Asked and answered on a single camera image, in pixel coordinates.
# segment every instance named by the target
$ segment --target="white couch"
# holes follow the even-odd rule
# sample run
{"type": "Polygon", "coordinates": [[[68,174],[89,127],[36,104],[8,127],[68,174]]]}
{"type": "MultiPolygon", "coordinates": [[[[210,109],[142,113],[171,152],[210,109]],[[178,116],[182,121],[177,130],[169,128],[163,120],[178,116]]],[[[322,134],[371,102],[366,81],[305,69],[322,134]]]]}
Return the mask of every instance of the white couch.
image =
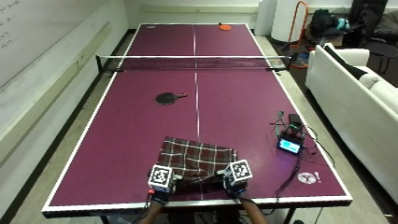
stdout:
{"type": "Polygon", "coordinates": [[[356,79],[316,46],[306,86],[350,151],[398,203],[398,90],[366,67],[366,49],[326,46],[367,73],[356,79]]]}

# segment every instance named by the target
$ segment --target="black paddle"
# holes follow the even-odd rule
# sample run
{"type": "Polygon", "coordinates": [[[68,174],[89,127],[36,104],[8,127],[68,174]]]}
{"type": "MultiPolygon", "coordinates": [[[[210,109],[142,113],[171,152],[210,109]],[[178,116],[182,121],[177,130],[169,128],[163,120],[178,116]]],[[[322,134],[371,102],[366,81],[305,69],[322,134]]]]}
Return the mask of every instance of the black paddle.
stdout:
{"type": "Polygon", "coordinates": [[[165,92],[157,96],[154,102],[158,105],[171,105],[177,101],[178,98],[186,97],[186,96],[187,96],[186,93],[175,95],[173,92],[165,92]]]}

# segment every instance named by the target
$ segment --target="table leg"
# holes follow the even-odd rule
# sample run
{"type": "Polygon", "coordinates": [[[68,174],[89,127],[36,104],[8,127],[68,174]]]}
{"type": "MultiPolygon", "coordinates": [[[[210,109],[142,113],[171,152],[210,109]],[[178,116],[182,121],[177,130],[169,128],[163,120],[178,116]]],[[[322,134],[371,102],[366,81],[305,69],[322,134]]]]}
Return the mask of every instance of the table leg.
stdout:
{"type": "Polygon", "coordinates": [[[285,217],[283,224],[289,224],[291,221],[291,218],[294,217],[295,208],[290,208],[287,212],[287,216],[285,217]]]}
{"type": "Polygon", "coordinates": [[[100,217],[104,224],[110,224],[107,217],[100,217]]]}

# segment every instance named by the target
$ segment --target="person's arm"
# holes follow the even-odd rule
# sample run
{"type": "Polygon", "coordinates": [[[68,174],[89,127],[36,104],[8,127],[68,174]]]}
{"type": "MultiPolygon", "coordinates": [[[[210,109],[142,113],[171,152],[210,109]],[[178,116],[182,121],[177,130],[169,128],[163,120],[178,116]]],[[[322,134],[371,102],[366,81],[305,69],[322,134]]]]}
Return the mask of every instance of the person's arm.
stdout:
{"type": "MultiPolygon", "coordinates": [[[[246,192],[242,192],[239,195],[239,197],[245,198],[245,199],[250,199],[249,195],[246,192]]],[[[247,213],[247,216],[251,220],[253,224],[269,224],[267,220],[265,219],[263,214],[261,213],[257,205],[254,203],[250,203],[245,200],[238,199],[241,202],[241,205],[245,208],[245,211],[247,213]]]]}
{"type": "Polygon", "coordinates": [[[157,202],[151,202],[147,208],[147,214],[143,219],[141,219],[139,224],[151,224],[154,219],[157,218],[157,214],[162,209],[162,204],[157,202]]]}
{"type": "Polygon", "coordinates": [[[170,196],[173,194],[173,191],[165,192],[159,190],[153,190],[150,196],[150,205],[147,208],[147,214],[141,219],[139,224],[151,224],[154,222],[154,219],[157,218],[157,214],[159,213],[162,207],[167,204],[170,200],[170,196]]]}

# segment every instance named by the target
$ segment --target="chair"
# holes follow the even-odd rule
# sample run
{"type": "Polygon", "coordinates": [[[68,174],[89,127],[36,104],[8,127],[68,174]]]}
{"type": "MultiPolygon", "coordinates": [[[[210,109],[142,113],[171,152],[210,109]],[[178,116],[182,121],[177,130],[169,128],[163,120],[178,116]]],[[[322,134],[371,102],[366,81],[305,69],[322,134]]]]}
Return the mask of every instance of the chair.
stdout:
{"type": "Polygon", "coordinates": [[[376,74],[382,75],[388,69],[388,59],[398,57],[398,48],[387,44],[387,41],[380,38],[374,38],[374,29],[378,24],[379,16],[375,15],[372,10],[364,9],[360,13],[360,21],[358,22],[358,27],[362,29],[362,40],[359,42],[358,48],[367,49],[372,55],[380,57],[376,74]]]}

